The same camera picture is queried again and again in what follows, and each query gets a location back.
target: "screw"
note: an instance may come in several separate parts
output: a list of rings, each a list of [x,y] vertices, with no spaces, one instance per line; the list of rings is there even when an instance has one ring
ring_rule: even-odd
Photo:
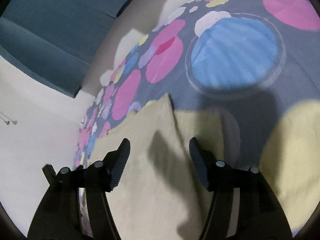
[[[69,169],[68,167],[63,167],[63,168],[61,168],[60,173],[61,173],[61,174],[66,174],[66,173],[68,173],[69,171],[70,171],[70,169]]]
[[[216,162],[216,165],[218,166],[218,167],[224,167],[226,164],[223,162],[223,161],[217,161]]]
[[[102,161],[96,161],[94,164],[93,164],[96,168],[100,168],[103,166],[103,162]]]
[[[250,168],[250,171],[251,171],[252,173],[254,173],[254,174],[259,173],[259,170],[258,170],[256,167],[251,167],[251,168]]]

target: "blue circle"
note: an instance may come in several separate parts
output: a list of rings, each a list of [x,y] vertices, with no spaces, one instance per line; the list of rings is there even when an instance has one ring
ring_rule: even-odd
[[[137,62],[137,59],[138,59],[138,53],[133,54],[132,57],[125,64],[125,67],[124,67],[124,70],[123,70],[124,74],[127,74],[129,72],[129,70]]]
[[[129,53],[128,53],[128,55],[127,56],[130,56],[131,54],[133,54],[134,53],[134,51],[137,49],[137,47],[138,47],[139,45],[138,44],[136,44],[130,51],[129,51]]]
[[[191,53],[191,69],[204,86],[239,89],[262,80],[277,54],[275,35],[261,21],[223,18],[196,41]]]

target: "bedsheet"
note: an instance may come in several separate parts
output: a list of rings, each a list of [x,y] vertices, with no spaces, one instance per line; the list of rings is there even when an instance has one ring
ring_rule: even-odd
[[[169,93],[219,109],[236,167],[259,166],[281,117],[320,99],[320,19],[308,0],[194,0],[132,48],[88,109],[75,167],[128,114]]]

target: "black clamp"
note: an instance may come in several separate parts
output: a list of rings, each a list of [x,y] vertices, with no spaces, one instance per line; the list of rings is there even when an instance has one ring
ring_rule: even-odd
[[[200,240],[292,239],[285,214],[257,168],[233,169],[202,150],[196,138],[190,140],[189,151],[201,184],[214,191]],[[93,239],[121,240],[105,192],[118,186],[129,154],[130,142],[124,139],[116,151],[87,169],[64,167],[56,175],[51,165],[44,166],[50,186],[36,210],[28,239],[92,239],[81,230],[78,193],[85,188]]]
[[[214,191],[200,240],[292,239],[281,205],[257,168],[233,169],[202,150],[196,138],[190,140],[189,151],[201,184]],[[235,190],[239,192],[238,199],[234,199]],[[232,213],[237,215],[235,221]]]
[[[130,142],[124,139],[118,150],[107,153],[103,161],[87,169],[79,166],[71,171],[64,167],[55,174],[51,165],[44,166],[42,170],[50,186],[33,217],[28,239],[92,240],[81,228],[79,188],[85,188],[93,238],[120,240],[105,192],[118,186],[129,154]]]

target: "bed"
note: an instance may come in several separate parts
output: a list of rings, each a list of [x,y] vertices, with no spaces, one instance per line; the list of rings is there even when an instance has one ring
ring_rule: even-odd
[[[86,166],[96,139],[130,111],[165,93],[174,109],[219,109],[233,166],[259,166],[281,119],[320,99],[319,30],[308,0],[184,4],[132,48],[101,89],[82,122],[74,167]]]

